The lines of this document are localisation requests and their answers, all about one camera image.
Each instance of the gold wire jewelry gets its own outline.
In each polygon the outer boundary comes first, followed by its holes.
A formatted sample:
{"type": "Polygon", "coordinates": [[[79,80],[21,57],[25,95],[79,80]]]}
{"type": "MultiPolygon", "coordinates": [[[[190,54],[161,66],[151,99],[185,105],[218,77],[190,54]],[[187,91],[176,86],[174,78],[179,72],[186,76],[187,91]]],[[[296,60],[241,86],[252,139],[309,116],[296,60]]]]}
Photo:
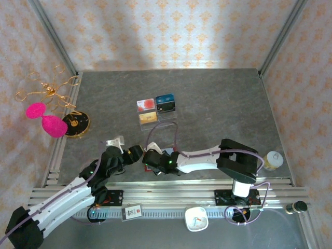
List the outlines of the gold wire jewelry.
{"type": "Polygon", "coordinates": [[[73,87],[80,84],[80,80],[77,80],[77,82],[75,83],[75,79],[78,79],[78,76],[72,76],[66,82],[57,86],[56,77],[57,77],[57,75],[62,74],[65,70],[66,70],[66,68],[63,64],[55,66],[53,68],[54,77],[53,77],[52,83],[42,82],[39,72],[32,72],[32,73],[28,74],[28,76],[27,76],[28,80],[38,81],[40,83],[41,91],[40,92],[29,92],[29,93],[26,93],[24,91],[18,91],[15,94],[15,100],[21,102],[21,101],[26,100],[29,95],[41,94],[40,101],[41,102],[45,101],[44,103],[46,105],[48,105],[53,101],[53,99],[55,97],[57,97],[58,101],[55,102],[54,107],[51,108],[52,109],[51,111],[53,113],[63,113],[64,114],[64,112],[56,111],[56,109],[60,106],[60,107],[65,107],[67,109],[70,109],[72,111],[71,114],[73,114],[73,115],[81,115],[80,112],[75,111],[76,106],[72,104],[72,98],[70,96],[68,96],[68,95],[62,96],[62,95],[58,94],[59,89],[66,84],[69,84],[70,86],[73,86],[73,87]]]}

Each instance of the purple cable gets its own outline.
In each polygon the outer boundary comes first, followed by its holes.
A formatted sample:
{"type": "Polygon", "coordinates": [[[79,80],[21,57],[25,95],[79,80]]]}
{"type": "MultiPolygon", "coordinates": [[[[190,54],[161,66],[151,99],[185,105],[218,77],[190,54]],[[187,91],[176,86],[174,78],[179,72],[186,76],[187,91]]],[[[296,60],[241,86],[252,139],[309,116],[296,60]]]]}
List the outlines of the purple cable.
{"type": "Polygon", "coordinates": [[[254,156],[254,157],[257,157],[257,158],[261,161],[261,164],[259,165],[259,167],[258,167],[258,169],[257,169],[257,172],[259,172],[259,171],[261,170],[261,168],[263,168],[263,166],[264,166],[264,159],[263,159],[260,155],[254,153],[254,152],[252,152],[252,151],[244,150],[244,149],[222,149],[222,150],[213,151],[213,152],[211,152],[211,153],[202,153],[202,154],[198,154],[198,155],[187,155],[187,154],[183,153],[183,152],[179,149],[179,147],[177,146],[176,141],[177,141],[178,125],[177,125],[176,122],[173,122],[173,121],[161,122],[161,123],[156,124],[156,125],[152,128],[152,130],[149,132],[149,135],[147,136],[147,139],[146,139],[146,142],[145,142],[145,150],[147,150],[147,146],[148,146],[148,144],[149,144],[149,140],[150,140],[150,137],[151,137],[153,131],[154,131],[159,125],[161,125],[161,124],[163,124],[163,123],[172,123],[172,124],[174,124],[174,125],[176,126],[176,130],[175,130],[175,134],[174,134],[174,147],[175,147],[175,149],[176,149],[176,150],[177,150],[182,156],[184,156],[184,157],[186,157],[186,158],[204,157],[204,156],[209,156],[209,155],[211,155],[211,154],[214,155],[214,154],[220,154],[220,153],[244,153],[244,154],[248,154],[248,155],[252,155],[252,156],[254,156]]]}
{"type": "Polygon", "coordinates": [[[60,197],[64,196],[65,194],[72,192],[73,190],[80,188],[81,186],[83,186],[85,183],[89,182],[97,173],[99,166],[100,166],[100,161],[102,158],[102,153],[104,152],[104,143],[103,142],[99,142],[98,144],[98,149],[100,152],[100,156],[98,159],[98,164],[97,167],[95,168],[94,172],[92,173],[92,175],[83,183],[78,184],[77,186],[72,187],[71,189],[66,190],[65,192],[59,194],[58,196],[54,197],[52,200],[50,200],[49,202],[47,202],[44,206],[42,206],[39,210],[37,210],[36,212],[34,212],[33,214],[29,215],[27,218],[25,218],[24,220],[22,220],[21,222],[19,222],[16,226],[14,226],[1,240],[0,240],[0,245],[6,240],[6,238],[8,238],[13,232],[15,232],[20,226],[22,226],[24,223],[26,223],[29,219],[33,218],[34,216],[36,216],[38,213],[40,213],[41,211],[43,211],[45,208],[47,208],[50,204],[52,204],[53,202],[55,202],[56,200],[58,200],[60,197]]]}
{"type": "MultiPolygon", "coordinates": [[[[264,205],[265,205],[266,197],[267,197],[267,195],[268,195],[268,191],[269,191],[269,188],[270,188],[271,184],[270,184],[269,182],[262,182],[262,183],[260,183],[260,184],[255,185],[255,186],[252,186],[252,188],[258,188],[258,187],[260,187],[260,186],[262,186],[262,185],[265,185],[265,184],[267,184],[268,186],[267,186],[267,188],[266,188],[266,193],[265,193],[265,196],[264,196],[264,199],[263,199],[262,207],[264,207],[264,205]]],[[[250,220],[250,221],[248,222],[247,219],[246,219],[246,217],[245,217],[245,215],[243,214],[243,212],[242,212],[239,208],[237,208],[236,206],[228,206],[228,207],[225,209],[225,211],[224,211],[225,220],[226,220],[228,223],[232,224],[232,225],[247,225],[247,224],[250,224],[250,223],[256,221],[256,220],[259,218],[260,215],[261,215],[261,211],[259,211],[259,214],[257,215],[256,218],[254,218],[253,220],[250,220]],[[245,222],[244,222],[244,223],[235,223],[235,222],[231,222],[231,221],[227,218],[227,216],[226,216],[226,212],[227,212],[227,210],[228,210],[229,208],[235,208],[236,210],[238,210],[238,211],[242,214],[242,216],[243,216],[245,222]]]]}

